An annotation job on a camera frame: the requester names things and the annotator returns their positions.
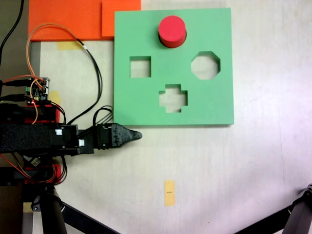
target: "octagonal hole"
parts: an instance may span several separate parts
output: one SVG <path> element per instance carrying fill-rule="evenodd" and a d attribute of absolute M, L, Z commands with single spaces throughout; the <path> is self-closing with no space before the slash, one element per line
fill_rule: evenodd
<path fill-rule="evenodd" d="M 220 59 L 211 51 L 201 51 L 193 58 L 191 71 L 199 79 L 213 79 L 220 72 Z"/>

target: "green shape sorter board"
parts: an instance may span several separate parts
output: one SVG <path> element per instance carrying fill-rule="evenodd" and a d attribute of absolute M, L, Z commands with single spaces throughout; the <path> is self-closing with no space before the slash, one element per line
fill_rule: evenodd
<path fill-rule="evenodd" d="M 158 25 L 166 16 L 182 18 L 187 37 L 177 48 L 165 47 Z M 191 71 L 198 55 L 211 54 L 220 63 L 210 80 Z M 131 78 L 130 61 L 150 58 L 151 75 Z M 167 113 L 159 105 L 166 86 L 187 92 L 187 105 Z M 122 125 L 233 124 L 231 9 L 125 11 L 115 15 L 114 121 Z"/>

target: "cross-shaped hole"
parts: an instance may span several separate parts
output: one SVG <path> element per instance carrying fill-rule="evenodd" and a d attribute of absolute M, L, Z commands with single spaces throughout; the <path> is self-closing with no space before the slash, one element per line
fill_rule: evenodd
<path fill-rule="evenodd" d="M 165 91 L 159 92 L 159 105 L 166 107 L 166 113 L 180 113 L 187 106 L 187 91 L 181 91 L 179 84 L 167 84 Z"/>

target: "white table surface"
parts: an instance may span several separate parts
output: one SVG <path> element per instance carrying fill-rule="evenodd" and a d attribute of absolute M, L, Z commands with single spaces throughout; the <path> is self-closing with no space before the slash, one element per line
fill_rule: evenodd
<path fill-rule="evenodd" d="M 66 157 L 61 199 L 122 234 L 232 234 L 290 205 L 312 182 L 312 1 L 142 0 L 143 10 L 204 7 L 232 8 L 235 124 L 132 128 L 141 140 Z M 86 45 L 104 90 L 97 108 L 75 122 L 80 129 L 113 104 L 114 44 Z M 96 99 L 96 74 L 82 50 L 42 43 L 40 76 L 59 91 L 67 119 Z M 175 181 L 174 206 L 164 206 L 165 180 Z"/>

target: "square hole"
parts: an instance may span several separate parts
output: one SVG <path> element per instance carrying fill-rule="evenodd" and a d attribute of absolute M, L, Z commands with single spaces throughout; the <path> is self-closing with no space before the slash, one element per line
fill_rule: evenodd
<path fill-rule="evenodd" d="M 151 56 L 130 57 L 130 77 L 131 78 L 151 77 Z"/>

